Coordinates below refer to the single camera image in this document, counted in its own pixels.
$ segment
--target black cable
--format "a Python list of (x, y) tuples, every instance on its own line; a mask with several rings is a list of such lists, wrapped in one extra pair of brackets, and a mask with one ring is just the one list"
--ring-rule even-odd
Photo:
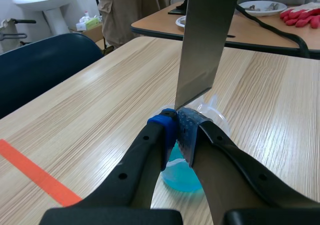
[(256, 23), (258, 23), (261, 27), (263, 27), (264, 29), (267, 29), (281, 37), (285, 37), (287, 39), (290, 39), (292, 41), (294, 41), (296, 44), (298, 44), (299, 48), (300, 48), (300, 55), (301, 57), (303, 58), (307, 58), (309, 59), (310, 58), (310, 54), (309, 54), (309, 48), (308, 48), (308, 45), (306, 44), (306, 42), (301, 38), (299, 37), (298, 35), (296, 34), (293, 34), (293, 33), (288, 33), (288, 32), (284, 32), (284, 31), (281, 31), (277, 28), (275, 28), (274, 26), (270, 26), (262, 21), (260, 21), (258, 18), (256, 18), (255, 16), (252, 16), (250, 14), (248, 14), (246, 12), (246, 10), (241, 7), (240, 5), (236, 5), (236, 9), (242, 13), (244, 16), (246, 16), (248, 19), (251, 19), (253, 21), (255, 21)]

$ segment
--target blue gripper pad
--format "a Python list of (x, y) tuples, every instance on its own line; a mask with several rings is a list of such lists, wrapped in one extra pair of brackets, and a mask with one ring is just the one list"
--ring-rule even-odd
[(178, 134), (177, 140), (179, 149), (184, 159), (191, 168), (194, 161), (194, 153), (197, 141), (197, 131), (200, 124), (211, 121), (210, 118), (202, 115), (188, 107), (182, 107), (177, 111), (178, 114)]

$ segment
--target blue liquid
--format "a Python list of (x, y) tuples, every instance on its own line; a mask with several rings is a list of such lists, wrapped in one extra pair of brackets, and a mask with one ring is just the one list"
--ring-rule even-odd
[(161, 175), (167, 185), (178, 191), (194, 192), (202, 188), (195, 172), (184, 161), (177, 143), (175, 143), (166, 169)]

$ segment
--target wooden table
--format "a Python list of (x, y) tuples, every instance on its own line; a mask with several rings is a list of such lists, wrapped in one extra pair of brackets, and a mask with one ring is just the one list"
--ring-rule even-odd
[[(138, 34), (150, 37), (173, 39), (182, 41), (184, 29), (175, 24), (181, 15), (168, 14), (181, 2), (177, 2), (165, 9), (162, 9), (150, 16), (147, 16), (131, 25), (131, 30)], [(287, 26), (279, 15), (259, 17), (261, 21), (275, 28), (300, 36), (305, 40), (310, 50), (310, 55), (314, 59), (320, 59), (320, 29), (312, 29), (310, 26), (296, 28)], [(275, 33), (262, 28), (256, 22), (236, 14), (233, 16), (229, 35), (226, 39), (226, 47), (284, 54), (290, 56), (300, 56), (298, 45)]]
[[(147, 119), (174, 102), (182, 42), (139, 37), (0, 120), (0, 138), (84, 198)], [(218, 96), (231, 138), (287, 184), (320, 201), (320, 61), (225, 48)], [(0, 155), (0, 224), (37, 224), (60, 205)], [(212, 224), (204, 194), (158, 180), (152, 207)]]

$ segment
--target knife blade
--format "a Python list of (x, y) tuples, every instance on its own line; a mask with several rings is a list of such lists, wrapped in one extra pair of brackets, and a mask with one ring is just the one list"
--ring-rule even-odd
[(174, 109), (214, 83), (237, 0), (188, 0)]

